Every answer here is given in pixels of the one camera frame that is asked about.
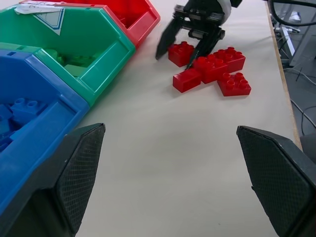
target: blue storage bin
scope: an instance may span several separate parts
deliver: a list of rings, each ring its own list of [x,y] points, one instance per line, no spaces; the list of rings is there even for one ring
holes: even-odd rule
[[[89,105],[34,55],[10,50],[0,50],[0,105],[2,214]]]

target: table edge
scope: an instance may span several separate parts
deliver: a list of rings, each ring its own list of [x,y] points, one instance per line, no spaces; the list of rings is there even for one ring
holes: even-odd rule
[[[278,64],[278,69],[280,71],[280,76],[281,76],[281,80],[282,80],[282,85],[283,85],[283,89],[285,92],[285,97],[286,97],[286,102],[287,105],[290,109],[290,116],[291,116],[291,120],[292,120],[292,124],[293,124],[293,135],[294,135],[294,143],[298,146],[299,149],[302,150],[302,144],[301,144],[301,140],[300,140],[300,135],[297,129],[297,124],[295,121],[295,117],[294,117],[294,113],[293,113],[293,108],[291,105],[291,100],[290,100],[290,94],[288,92],[288,88],[287,88],[287,83],[285,80],[285,75],[284,75],[284,71],[283,71],[283,66],[282,66],[282,62],[281,62],[281,58],[279,56],[278,53],[278,46],[277,46],[277,40],[276,40],[276,36],[274,34],[273,31],[273,26],[272,26],[272,21],[271,21],[271,17],[270,17],[270,11],[269,11],[269,7],[268,4],[265,2],[266,5],[266,11],[267,11],[267,17],[268,17],[268,22],[269,22],[269,26],[270,26],[270,31],[271,31],[271,36],[272,36],[272,40],[273,40],[273,45],[275,48],[275,52],[276,52],[276,59],[277,59],[277,64]]]

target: white paper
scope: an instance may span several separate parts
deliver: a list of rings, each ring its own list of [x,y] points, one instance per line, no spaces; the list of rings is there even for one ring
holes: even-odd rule
[[[54,1],[24,1],[23,3],[27,4],[36,4],[36,5],[57,5],[57,4],[62,4],[64,1],[61,2],[54,2]]]
[[[17,5],[15,12],[18,14],[33,14],[36,19],[50,28],[53,32],[60,35],[65,13],[63,7],[22,3]]]

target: metal frame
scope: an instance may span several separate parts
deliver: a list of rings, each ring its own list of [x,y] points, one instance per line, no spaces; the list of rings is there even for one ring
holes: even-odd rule
[[[294,8],[295,8],[295,5],[290,5],[286,10],[286,4],[282,6],[281,12],[283,13],[287,11],[286,15],[284,16],[284,21],[289,20]],[[311,21],[315,21],[315,19],[316,19],[316,13],[314,14]],[[278,28],[279,32],[281,33],[281,36],[287,40],[286,44],[284,45],[284,50],[287,56],[289,57],[289,59],[282,59],[282,63],[288,63],[289,66],[294,67],[300,62],[302,53],[313,35],[314,26],[307,27],[305,33],[303,34],[302,39],[300,40],[296,48],[294,48],[294,45],[289,35],[289,31],[290,29],[292,29],[292,27],[282,26],[280,23],[277,23],[276,28]]]

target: plastic bin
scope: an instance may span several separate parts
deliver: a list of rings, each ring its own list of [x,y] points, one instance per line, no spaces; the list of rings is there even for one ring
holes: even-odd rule
[[[149,0],[50,0],[58,6],[101,7],[138,48],[160,21]]]
[[[0,49],[35,54],[91,106],[135,52],[101,8],[64,7],[60,35],[14,8],[0,12]]]
[[[0,152],[1,215],[89,105],[34,55],[9,50],[0,50],[0,104],[0,120],[10,124],[0,136],[7,143]]]

